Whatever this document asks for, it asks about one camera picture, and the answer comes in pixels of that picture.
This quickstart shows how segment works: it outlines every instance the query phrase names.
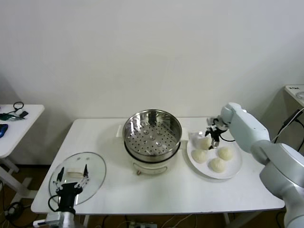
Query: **power strip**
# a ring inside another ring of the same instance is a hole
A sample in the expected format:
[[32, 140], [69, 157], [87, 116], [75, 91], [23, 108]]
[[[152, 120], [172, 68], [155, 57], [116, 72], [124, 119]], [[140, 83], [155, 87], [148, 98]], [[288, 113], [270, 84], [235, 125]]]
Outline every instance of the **power strip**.
[[157, 224], [131, 222], [129, 228], [157, 228]]

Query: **floor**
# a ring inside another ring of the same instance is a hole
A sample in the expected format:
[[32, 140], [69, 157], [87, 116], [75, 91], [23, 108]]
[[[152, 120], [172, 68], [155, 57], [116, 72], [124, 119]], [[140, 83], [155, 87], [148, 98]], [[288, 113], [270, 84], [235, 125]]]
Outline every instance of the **floor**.
[[[14, 173], [13, 176], [20, 182], [23, 181], [25, 177], [33, 177], [34, 180], [31, 182], [29, 188], [31, 190], [38, 190], [40, 184], [42, 183], [48, 168], [33, 168], [33, 167], [21, 167], [19, 173]], [[8, 186], [4, 187], [5, 197], [4, 197], [4, 205], [8, 206], [11, 202], [15, 192], [11, 190]], [[3, 211], [2, 209], [2, 199], [3, 199], [3, 191], [0, 192], [0, 213]], [[23, 205], [31, 204], [32, 200], [23, 199]], [[243, 228], [256, 228], [256, 227], [267, 227], [267, 228], [283, 228], [283, 217], [284, 213], [279, 213], [284, 210], [273, 210], [273, 211], [265, 211], [260, 215], [255, 217], [253, 220], [248, 222]], [[233, 220], [234, 217], [239, 216], [241, 213], [231, 213], [229, 214], [230, 220]], [[24, 226], [30, 223], [38, 216], [37, 219], [43, 219], [46, 215], [37, 215], [30, 211], [30, 208], [25, 209], [21, 217], [15, 221], [15, 225]], [[166, 224], [166, 228], [174, 226], [180, 219], [186, 217], [186, 215], [177, 215], [170, 222]], [[101, 224], [104, 220], [105, 216], [91, 216], [89, 220], [88, 227], [95, 228], [97, 225], [98, 228], [101, 228]], [[160, 228], [165, 221], [172, 218], [172, 215], [144, 215], [144, 216], [108, 216], [104, 221], [104, 228], [115, 228], [121, 222], [124, 222], [126, 219], [128, 221], [136, 221], [136, 222], [153, 222], [158, 225]], [[196, 216], [192, 215], [189, 218], [182, 221], [177, 227], [178, 228], [195, 228], [197, 219], [197, 228], [223, 228], [225, 227], [225, 221], [222, 214], [198, 214]], [[0, 223], [4, 220], [3, 214], [0, 215]], [[84, 216], [76, 216], [75, 220], [84, 220]], [[3, 227], [6, 228], [8, 223], [4, 223]], [[123, 223], [120, 228], [126, 228], [127, 224]]]

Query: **computer mouse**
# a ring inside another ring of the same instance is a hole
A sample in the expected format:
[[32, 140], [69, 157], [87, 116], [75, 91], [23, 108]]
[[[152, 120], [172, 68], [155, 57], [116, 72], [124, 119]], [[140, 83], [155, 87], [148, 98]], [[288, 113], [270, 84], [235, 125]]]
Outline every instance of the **computer mouse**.
[[0, 138], [2, 138], [4, 136], [8, 127], [9, 126], [7, 124], [0, 124]]

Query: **steamed bun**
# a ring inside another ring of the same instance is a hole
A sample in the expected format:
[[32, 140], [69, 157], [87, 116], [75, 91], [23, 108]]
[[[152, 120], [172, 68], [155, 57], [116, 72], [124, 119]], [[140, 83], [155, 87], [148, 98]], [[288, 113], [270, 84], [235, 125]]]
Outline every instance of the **steamed bun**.
[[192, 151], [192, 158], [197, 163], [203, 163], [207, 160], [207, 152], [204, 150], [196, 149]]
[[228, 161], [233, 158], [233, 151], [229, 147], [224, 146], [219, 148], [218, 155], [221, 159]]
[[202, 149], [202, 150], [209, 150], [209, 147], [211, 146], [211, 138], [209, 137], [204, 137], [202, 139], [199, 139], [199, 147]]
[[226, 168], [225, 162], [220, 158], [212, 159], [210, 165], [214, 172], [223, 172]]

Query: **pot handle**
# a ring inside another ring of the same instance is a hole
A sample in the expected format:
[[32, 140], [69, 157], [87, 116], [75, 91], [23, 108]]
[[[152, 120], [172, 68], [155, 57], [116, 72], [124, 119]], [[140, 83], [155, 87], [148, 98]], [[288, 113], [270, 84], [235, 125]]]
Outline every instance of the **pot handle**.
[[122, 138], [122, 137], [123, 137], [123, 126], [119, 125], [116, 132], [116, 138]]
[[188, 130], [186, 128], [181, 128], [181, 141], [188, 141], [189, 140], [189, 134], [188, 134]]

